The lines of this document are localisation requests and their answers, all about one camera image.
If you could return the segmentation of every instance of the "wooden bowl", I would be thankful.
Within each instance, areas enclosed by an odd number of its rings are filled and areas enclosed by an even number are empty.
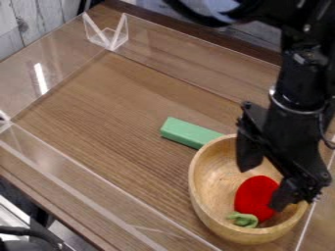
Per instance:
[[[189,188],[195,212],[209,227],[225,239],[239,244],[261,244],[282,237],[297,225],[307,209],[303,201],[291,205],[258,228],[235,226],[227,215],[235,210],[235,192],[253,176],[270,176],[282,180],[282,175],[269,160],[241,173],[235,163],[235,135],[210,142],[197,153],[189,173]]]

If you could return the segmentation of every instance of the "red toy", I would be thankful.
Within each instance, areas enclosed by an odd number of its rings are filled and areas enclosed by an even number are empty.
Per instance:
[[[275,211],[269,207],[273,193],[279,188],[278,182],[267,176],[251,177],[235,194],[235,210],[254,215],[259,222],[267,221]]]

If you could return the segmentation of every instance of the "green object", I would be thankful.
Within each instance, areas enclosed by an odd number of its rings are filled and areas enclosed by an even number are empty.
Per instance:
[[[201,149],[203,145],[223,136],[223,134],[169,117],[162,127],[162,136],[183,145]]]
[[[258,226],[258,218],[254,215],[241,214],[239,212],[234,212],[227,216],[229,220],[235,220],[237,226],[243,226],[247,228],[257,228]]]

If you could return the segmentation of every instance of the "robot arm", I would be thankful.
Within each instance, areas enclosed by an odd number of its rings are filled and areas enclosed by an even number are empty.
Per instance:
[[[283,67],[270,90],[269,109],[243,102],[238,119],[237,163],[242,172],[266,156],[283,175],[270,206],[321,195],[331,183],[318,145],[335,113],[335,0],[179,0],[174,8],[202,24],[261,22],[283,32]]]

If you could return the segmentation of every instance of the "bowl rim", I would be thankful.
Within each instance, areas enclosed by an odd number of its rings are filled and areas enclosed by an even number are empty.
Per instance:
[[[281,223],[281,224],[278,224],[275,226],[267,226],[267,227],[263,227],[263,228],[246,228],[246,227],[242,227],[242,226],[237,226],[237,225],[234,225],[231,223],[223,224],[222,221],[218,221],[217,219],[214,219],[211,217],[209,208],[206,207],[206,205],[203,203],[201,203],[202,199],[201,199],[199,193],[197,193],[197,186],[195,186],[195,181],[194,181],[197,162],[198,162],[201,156],[203,155],[203,153],[217,143],[219,143],[223,140],[233,139],[233,138],[237,138],[237,134],[229,134],[229,135],[225,135],[225,136],[214,139],[197,152],[197,154],[195,154],[195,156],[193,158],[191,164],[190,164],[190,169],[189,169],[189,192],[190,192],[190,195],[193,196],[193,198],[194,198],[194,200],[195,200],[195,202],[198,204],[198,207],[201,208],[201,210],[203,211],[206,216],[211,219],[211,221],[215,221],[217,224],[219,224],[221,226],[223,226],[226,228],[230,228],[231,230],[235,230],[238,232],[255,234],[255,235],[277,232],[282,228],[287,228],[289,226],[294,226],[295,223],[301,220],[301,218],[302,218],[302,216],[303,216],[303,214],[305,214],[305,212],[307,210],[307,203],[305,201],[301,201],[301,203],[298,204],[297,213],[283,223]]]

